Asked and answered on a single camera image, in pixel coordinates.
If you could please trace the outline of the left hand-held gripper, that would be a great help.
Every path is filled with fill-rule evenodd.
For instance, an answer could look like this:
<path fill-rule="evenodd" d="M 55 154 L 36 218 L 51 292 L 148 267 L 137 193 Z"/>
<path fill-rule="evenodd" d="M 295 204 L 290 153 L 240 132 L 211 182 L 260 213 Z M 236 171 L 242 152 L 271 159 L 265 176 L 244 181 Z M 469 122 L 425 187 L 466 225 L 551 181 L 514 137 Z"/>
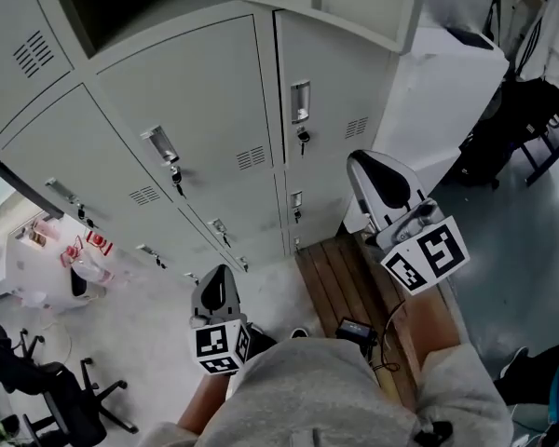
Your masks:
<path fill-rule="evenodd" d="M 232 270 L 225 264 L 213 268 L 195 287 L 189 320 L 193 361 L 208 375 L 234 374 L 246 363 L 251 335 L 247 318 L 207 317 L 224 306 L 226 313 L 240 312 L 240 299 Z"/>

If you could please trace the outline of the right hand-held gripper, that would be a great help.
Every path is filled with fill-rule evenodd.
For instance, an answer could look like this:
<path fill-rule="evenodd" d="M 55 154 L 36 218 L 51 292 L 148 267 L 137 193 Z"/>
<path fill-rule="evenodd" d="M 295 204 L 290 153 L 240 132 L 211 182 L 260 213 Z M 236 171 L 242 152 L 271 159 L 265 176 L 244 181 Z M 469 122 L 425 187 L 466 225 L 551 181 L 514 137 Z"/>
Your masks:
<path fill-rule="evenodd" d="M 378 232 L 365 243 L 405 292 L 417 295 L 470 260 L 455 219 L 434 199 L 425 200 L 412 169 L 391 156 L 355 150 L 347 170 L 358 206 Z"/>

